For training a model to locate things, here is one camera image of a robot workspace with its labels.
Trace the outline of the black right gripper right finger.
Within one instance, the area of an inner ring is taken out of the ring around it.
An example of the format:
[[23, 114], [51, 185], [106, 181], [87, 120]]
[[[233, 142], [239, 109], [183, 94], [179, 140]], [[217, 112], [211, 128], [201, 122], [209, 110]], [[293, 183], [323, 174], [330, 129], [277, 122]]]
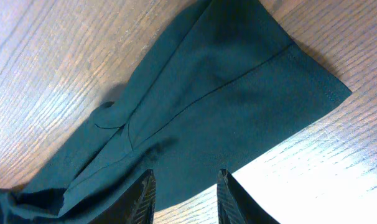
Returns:
[[216, 193], [219, 224], [279, 224], [226, 169], [218, 173]]

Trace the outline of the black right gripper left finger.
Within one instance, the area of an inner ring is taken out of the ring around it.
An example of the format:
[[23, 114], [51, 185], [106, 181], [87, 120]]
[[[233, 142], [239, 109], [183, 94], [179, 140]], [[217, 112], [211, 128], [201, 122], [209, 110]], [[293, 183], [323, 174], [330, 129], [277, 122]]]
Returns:
[[90, 224], [153, 224], [155, 205], [156, 178], [148, 169]]

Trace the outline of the dark teal athletic pants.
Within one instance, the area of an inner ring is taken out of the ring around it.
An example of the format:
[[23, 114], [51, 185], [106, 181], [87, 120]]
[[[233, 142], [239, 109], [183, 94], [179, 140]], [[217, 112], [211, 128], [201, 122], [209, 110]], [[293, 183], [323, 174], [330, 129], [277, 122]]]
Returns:
[[0, 190], [0, 223], [90, 223], [148, 169], [155, 210], [171, 207], [350, 94], [259, 1], [196, 2], [116, 101], [97, 107], [23, 190]]

